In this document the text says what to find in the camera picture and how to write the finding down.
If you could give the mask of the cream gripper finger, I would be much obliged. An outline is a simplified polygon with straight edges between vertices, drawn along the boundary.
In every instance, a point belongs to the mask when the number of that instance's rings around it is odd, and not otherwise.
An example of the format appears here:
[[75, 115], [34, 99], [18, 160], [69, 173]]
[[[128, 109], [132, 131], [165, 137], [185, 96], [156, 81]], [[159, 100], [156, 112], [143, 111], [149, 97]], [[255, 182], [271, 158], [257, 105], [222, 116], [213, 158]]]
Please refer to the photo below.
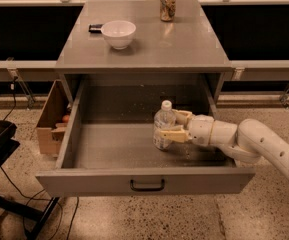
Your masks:
[[193, 117], [193, 113], [191, 111], [173, 109], [173, 112], [176, 117], [176, 122], [183, 126], [186, 126], [189, 120]]
[[179, 143], [185, 143], [189, 140], [189, 134], [182, 125], [161, 129], [159, 134], [164, 139]]

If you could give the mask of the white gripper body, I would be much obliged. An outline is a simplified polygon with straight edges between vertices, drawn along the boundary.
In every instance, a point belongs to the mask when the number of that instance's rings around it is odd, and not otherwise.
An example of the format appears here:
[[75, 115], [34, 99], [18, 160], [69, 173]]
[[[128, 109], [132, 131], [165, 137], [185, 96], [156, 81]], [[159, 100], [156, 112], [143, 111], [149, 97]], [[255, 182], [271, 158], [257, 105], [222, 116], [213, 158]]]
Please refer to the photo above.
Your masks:
[[213, 123], [214, 118], [211, 116], [193, 116], [187, 125], [189, 140], [195, 145], [208, 146]]

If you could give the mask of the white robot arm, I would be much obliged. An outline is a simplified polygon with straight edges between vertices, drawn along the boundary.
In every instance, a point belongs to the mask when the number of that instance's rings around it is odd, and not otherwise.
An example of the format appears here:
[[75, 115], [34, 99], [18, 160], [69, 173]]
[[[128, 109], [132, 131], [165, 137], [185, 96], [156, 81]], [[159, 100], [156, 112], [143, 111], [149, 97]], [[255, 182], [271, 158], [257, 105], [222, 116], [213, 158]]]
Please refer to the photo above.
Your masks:
[[256, 163], [264, 157], [289, 181], [289, 144], [260, 121], [245, 119], [233, 124], [189, 111], [174, 113], [176, 125], [158, 131], [163, 139], [215, 147], [244, 163]]

